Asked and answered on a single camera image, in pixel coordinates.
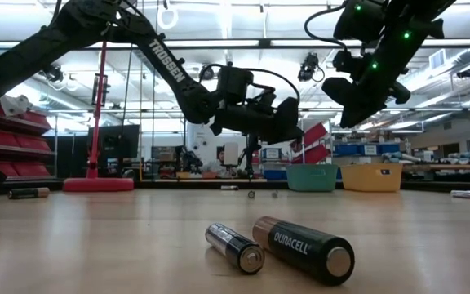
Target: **ceiling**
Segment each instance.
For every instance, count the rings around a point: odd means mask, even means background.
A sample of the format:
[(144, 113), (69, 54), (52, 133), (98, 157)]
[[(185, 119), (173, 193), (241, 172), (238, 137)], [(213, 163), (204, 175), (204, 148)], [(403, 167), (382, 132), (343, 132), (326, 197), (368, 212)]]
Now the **ceiling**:
[[(342, 1), (328, 1), (331, 5), (339, 5)], [(167, 39), (230, 39), (230, 38), (306, 38), (303, 26), (305, 20), (314, 12), (326, 9), (320, 1), (309, 0), (181, 0), (169, 1), (169, 11), (162, 6), (162, 1), (139, 0), (137, 6), (142, 9), (146, 17), (157, 28), (158, 32), (165, 33)], [(55, 0), (0, 0), (0, 42), (22, 41), (36, 33), (42, 25), (51, 20)], [(470, 38), (470, 1), (458, 0), (442, 16), (445, 20), (445, 34), (447, 38)], [(314, 34), (330, 37), (333, 33), (339, 13), (329, 14), (315, 19), (310, 28)], [(390, 107), (414, 107), (428, 99), (447, 94), (459, 87), (465, 87), (470, 79), (450, 77), (451, 70), (442, 70), (432, 76), (426, 71), (429, 66), (429, 56), (438, 49), (420, 49), (408, 64), (411, 75), (401, 77), (400, 81), (409, 85), (416, 84), (413, 90), (414, 98), (409, 105), (389, 105)], [(456, 56), (464, 50), (447, 49), (446, 56)], [(321, 67), (326, 77), (337, 76), (330, 65), (335, 55), (330, 49), (210, 49), (210, 50), (173, 50), (177, 58), (183, 57), (186, 62), (184, 68), (193, 75), (197, 75), (200, 68), (209, 63), (225, 64), (231, 60), (237, 67), (251, 67), (268, 69), (277, 72), (292, 81), (301, 93), (301, 108), (330, 108), (339, 107), (327, 97), (317, 82), (299, 82), (297, 74), (299, 65), (309, 53), (317, 53)], [(61, 65), (65, 81), (59, 85), (47, 86), (44, 78), (35, 75), (25, 82), (27, 87), (40, 91), (46, 96), (55, 99), (56, 103), (49, 104), (51, 109), (90, 109), (91, 94), (95, 73), (98, 69), (98, 51), (72, 51), (59, 58), (55, 63)], [(128, 50), (109, 51), (106, 58), (106, 74), (111, 85), (107, 95), (107, 108), (112, 103), (124, 105), (125, 97), (127, 109), (174, 109), (177, 108), (175, 97), (157, 74), (153, 75), (150, 68), (143, 65), (135, 54)], [(425, 77), (424, 82), (416, 78)], [(279, 78), (266, 74), (256, 73), (255, 82), (269, 85), (277, 89), (276, 104), (288, 96), (294, 96), (290, 87)], [(215, 80), (206, 81), (206, 88), (215, 89)], [(465, 92), (456, 95), (465, 100), (470, 98)], [(258, 92), (249, 89), (248, 96)], [(450, 98), (438, 101), (443, 105)], [(308, 116), (310, 118), (327, 119), (337, 115), (337, 111), (317, 111)], [(435, 112), (418, 113), (419, 120), (437, 115)], [(152, 115), (161, 118), (178, 118), (178, 111), (163, 112)], [(384, 124), (398, 123), (414, 116), (414, 113), (401, 111), (400, 113), (385, 113), (372, 118), (371, 121), (388, 121)], [(138, 118), (138, 114), (128, 114), (128, 118)]]

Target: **shelving unit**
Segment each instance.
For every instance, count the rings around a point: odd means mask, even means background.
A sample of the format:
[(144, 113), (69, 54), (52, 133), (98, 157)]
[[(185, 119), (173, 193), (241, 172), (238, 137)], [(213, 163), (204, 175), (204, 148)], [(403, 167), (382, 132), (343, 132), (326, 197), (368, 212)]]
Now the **shelving unit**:
[(8, 181), (55, 179), (45, 164), (56, 161), (56, 152), (42, 138), (49, 130), (44, 114), (28, 111), (7, 117), (0, 107), (0, 171)]

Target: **wooden table surface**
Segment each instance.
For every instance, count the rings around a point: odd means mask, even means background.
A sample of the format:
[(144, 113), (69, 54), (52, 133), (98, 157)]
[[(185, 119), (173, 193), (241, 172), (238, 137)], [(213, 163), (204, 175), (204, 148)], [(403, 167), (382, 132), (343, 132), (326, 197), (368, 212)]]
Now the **wooden table surface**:
[[(448, 194), (136, 190), (0, 197), (0, 293), (470, 294), (470, 200)], [(212, 222), (251, 236), (264, 215), (346, 238), (357, 257), (324, 287), (267, 255), (240, 275), (204, 239)]]

